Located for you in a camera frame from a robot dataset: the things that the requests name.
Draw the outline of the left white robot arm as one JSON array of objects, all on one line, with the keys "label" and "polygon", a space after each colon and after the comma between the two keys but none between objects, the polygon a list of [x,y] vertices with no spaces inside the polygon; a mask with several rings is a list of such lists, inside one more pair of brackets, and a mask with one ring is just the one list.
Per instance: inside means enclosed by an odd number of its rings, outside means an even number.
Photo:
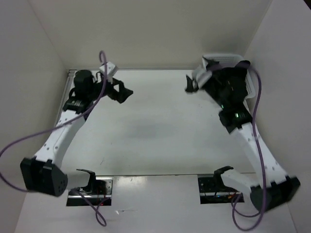
[{"label": "left white robot arm", "polygon": [[96,99],[109,97],[124,103],[134,92],[115,79],[115,71],[108,72],[104,82],[104,72],[93,74],[90,70],[78,70],[73,76],[73,88],[65,102],[56,129],[52,131],[44,145],[32,158],[24,158],[20,169],[26,189],[59,197],[65,190],[81,189],[86,194],[97,188],[95,172],[77,168],[69,174],[61,170],[61,165],[72,140],[85,124],[91,106]]}]

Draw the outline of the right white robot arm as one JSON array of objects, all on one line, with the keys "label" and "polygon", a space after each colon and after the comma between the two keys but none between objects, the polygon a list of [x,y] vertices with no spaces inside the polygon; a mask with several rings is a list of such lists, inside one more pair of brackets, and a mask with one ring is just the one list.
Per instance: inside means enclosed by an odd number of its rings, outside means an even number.
[{"label": "right white robot arm", "polygon": [[186,76],[186,93],[205,91],[221,108],[219,119],[229,136],[235,138],[253,167],[253,181],[231,166],[214,171],[213,185],[219,191],[233,188],[247,195],[258,211],[270,211],[289,202],[300,187],[300,181],[276,161],[257,133],[255,118],[244,105],[248,95],[248,70],[226,67],[217,71],[198,67]]}]

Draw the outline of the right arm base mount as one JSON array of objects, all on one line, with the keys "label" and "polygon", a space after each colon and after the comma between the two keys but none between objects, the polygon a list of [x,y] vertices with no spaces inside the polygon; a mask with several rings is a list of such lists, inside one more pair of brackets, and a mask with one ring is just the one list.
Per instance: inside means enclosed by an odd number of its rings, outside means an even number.
[{"label": "right arm base mount", "polygon": [[216,186],[213,175],[198,175],[200,204],[231,203],[232,199],[240,194],[233,188],[219,188]]}]

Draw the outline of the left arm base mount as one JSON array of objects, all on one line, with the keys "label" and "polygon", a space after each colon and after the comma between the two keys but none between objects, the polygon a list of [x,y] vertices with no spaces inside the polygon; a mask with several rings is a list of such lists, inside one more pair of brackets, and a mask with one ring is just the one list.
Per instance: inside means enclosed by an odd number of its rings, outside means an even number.
[{"label": "left arm base mount", "polygon": [[[75,188],[94,206],[111,206],[113,177],[96,176],[95,183],[90,187]],[[67,198],[67,207],[88,206],[88,203],[78,194],[69,191]]]}]

